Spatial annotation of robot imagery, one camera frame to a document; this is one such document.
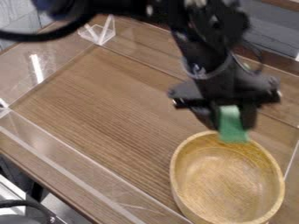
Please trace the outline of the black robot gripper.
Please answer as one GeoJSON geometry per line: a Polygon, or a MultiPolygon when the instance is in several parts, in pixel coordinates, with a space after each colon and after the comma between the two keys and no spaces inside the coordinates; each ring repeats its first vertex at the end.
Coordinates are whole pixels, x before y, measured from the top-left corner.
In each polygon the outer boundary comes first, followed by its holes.
{"type": "Polygon", "coordinates": [[[257,120],[257,107],[280,102],[279,79],[249,73],[231,56],[209,71],[187,57],[181,58],[181,64],[189,79],[168,90],[175,107],[191,109],[203,125],[209,130],[217,130],[220,109],[216,104],[240,104],[237,108],[243,129],[252,129],[257,120]]]}

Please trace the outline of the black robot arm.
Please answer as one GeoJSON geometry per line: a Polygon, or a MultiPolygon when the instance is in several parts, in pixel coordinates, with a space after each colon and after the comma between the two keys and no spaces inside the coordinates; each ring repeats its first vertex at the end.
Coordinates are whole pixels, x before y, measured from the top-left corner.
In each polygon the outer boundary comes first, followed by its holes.
{"type": "Polygon", "coordinates": [[[44,33],[0,30],[0,39],[28,43],[61,39],[98,14],[165,25],[189,76],[168,90],[168,97],[208,129],[220,130],[229,118],[223,109],[235,107],[232,118],[251,130],[257,109],[280,102],[277,78],[260,68],[248,69],[233,53],[236,45],[251,45],[244,39],[249,17],[239,0],[32,0],[32,5],[66,25],[44,33]]]}

